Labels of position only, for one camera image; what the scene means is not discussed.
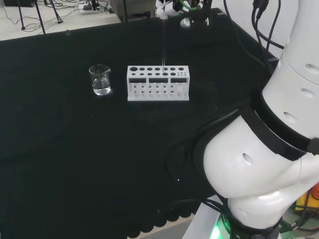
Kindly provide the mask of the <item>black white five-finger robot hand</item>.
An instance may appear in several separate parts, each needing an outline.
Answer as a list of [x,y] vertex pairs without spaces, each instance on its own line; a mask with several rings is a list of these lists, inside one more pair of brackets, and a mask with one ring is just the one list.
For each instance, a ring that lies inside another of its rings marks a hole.
[[166,20],[182,13],[190,12],[179,0],[156,0],[155,16]]

